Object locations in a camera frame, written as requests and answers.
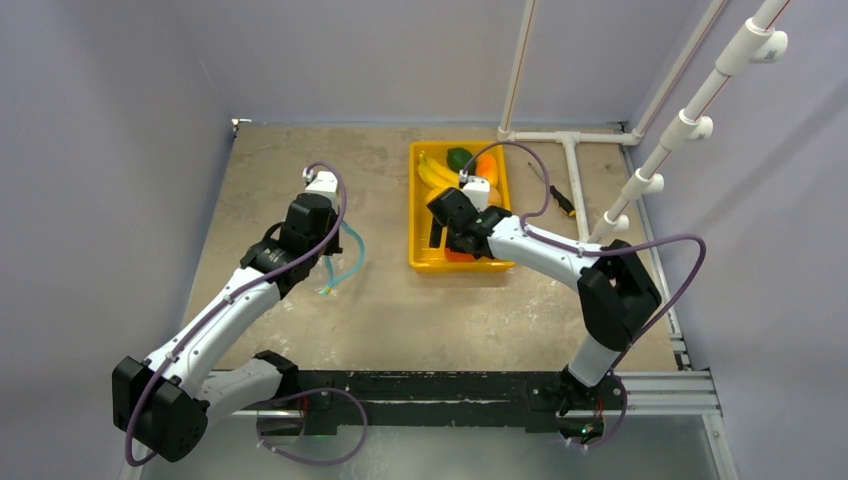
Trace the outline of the orange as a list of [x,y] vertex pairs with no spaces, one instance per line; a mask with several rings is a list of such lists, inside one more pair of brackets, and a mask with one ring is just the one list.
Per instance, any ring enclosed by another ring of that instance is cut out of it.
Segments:
[[443,249],[443,255],[445,260],[451,263],[468,263],[476,261],[475,257],[471,254],[457,252],[447,247]]

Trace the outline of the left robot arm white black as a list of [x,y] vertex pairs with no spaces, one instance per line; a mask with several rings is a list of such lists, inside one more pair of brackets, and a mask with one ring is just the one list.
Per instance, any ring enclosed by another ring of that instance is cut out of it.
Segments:
[[176,462],[207,428],[244,407],[284,409],[303,396],[298,368],[270,351],[213,376],[213,367],[256,320],[305,280],[323,256],[341,251],[344,191],[306,191],[283,221],[250,246],[213,300],[180,332],[141,360],[112,371],[114,425],[124,432],[124,459],[141,467],[155,457]]

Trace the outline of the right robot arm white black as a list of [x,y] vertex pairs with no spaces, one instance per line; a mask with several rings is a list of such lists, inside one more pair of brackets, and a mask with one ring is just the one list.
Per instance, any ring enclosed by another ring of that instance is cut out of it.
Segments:
[[447,240],[477,259],[514,262],[556,280],[579,297],[587,337],[565,367],[564,399],[584,407],[600,381],[658,310],[661,296],[631,246],[576,242],[524,223],[507,209],[478,209],[451,187],[427,204]]

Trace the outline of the yellow plastic tray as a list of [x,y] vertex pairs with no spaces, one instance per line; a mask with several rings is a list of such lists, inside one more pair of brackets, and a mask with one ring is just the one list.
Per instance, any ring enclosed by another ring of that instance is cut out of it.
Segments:
[[478,153],[489,143],[487,141],[416,141],[410,144],[408,150],[408,261],[418,273],[426,274],[458,274],[458,273],[502,273],[511,269],[513,262],[481,258],[475,262],[451,263],[443,255],[446,247],[444,232],[444,248],[441,250],[428,247],[428,236],[433,219],[429,209],[424,205],[425,196],[433,189],[427,186],[418,176],[411,161],[414,152],[425,151],[439,163],[446,164],[446,153],[449,148],[462,147],[472,154]]

